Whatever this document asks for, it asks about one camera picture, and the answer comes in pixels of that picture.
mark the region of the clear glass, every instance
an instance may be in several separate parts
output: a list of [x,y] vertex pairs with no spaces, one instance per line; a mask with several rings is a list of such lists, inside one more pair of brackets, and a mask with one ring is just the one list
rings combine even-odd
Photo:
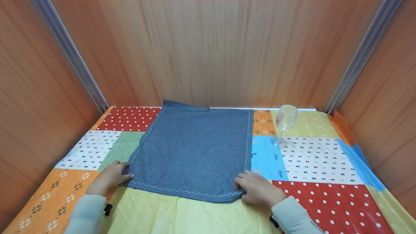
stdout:
[[280,130],[280,136],[276,136],[274,145],[284,148],[287,145],[282,137],[283,132],[294,127],[297,118],[297,108],[292,105],[281,106],[276,116],[276,127]]

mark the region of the wood grain panel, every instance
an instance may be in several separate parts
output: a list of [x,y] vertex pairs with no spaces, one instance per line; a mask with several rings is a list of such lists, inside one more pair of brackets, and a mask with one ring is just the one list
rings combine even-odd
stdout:
[[371,168],[416,217],[416,2],[394,16],[339,112]]
[[53,0],[111,105],[326,107],[381,0]]
[[31,1],[0,2],[0,231],[99,111]]

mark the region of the glass stem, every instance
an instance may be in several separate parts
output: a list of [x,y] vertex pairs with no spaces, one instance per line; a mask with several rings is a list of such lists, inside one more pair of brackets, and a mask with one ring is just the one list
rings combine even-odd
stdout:
[[282,131],[280,131],[280,134],[279,134],[279,142],[281,142],[282,141],[282,135],[283,135],[283,130]]

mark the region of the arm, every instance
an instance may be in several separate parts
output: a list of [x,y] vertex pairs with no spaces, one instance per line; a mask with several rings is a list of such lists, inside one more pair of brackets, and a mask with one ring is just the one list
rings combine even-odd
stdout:
[[103,222],[103,211],[106,206],[105,196],[108,191],[112,187],[134,177],[132,174],[122,175],[128,165],[116,160],[94,179],[85,195],[79,199],[75,206],[65,234],[99,233]]
[[286,234],[324,233],[294,197],[287,197],[281,189],[260,175],[246,170],[234,179],[234,188],[243,188],[247,192],[241,198],[243,202],[268,205],[274,220]]

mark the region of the tablecloth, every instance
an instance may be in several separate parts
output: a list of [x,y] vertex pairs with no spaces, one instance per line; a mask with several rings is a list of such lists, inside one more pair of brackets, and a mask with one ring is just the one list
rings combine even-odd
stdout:
[[[110,107],[60,160],[4,233],[63,233],[77,200],[106,165],[128,161],[159,107]],[[416,221],[371,172],[341,116],[300,111],[283,137],[277,112],[255,110],[252,171],[294,196],[326,233],[412,233]],[[281,233],[270,209],[117,187],[102,233]]]

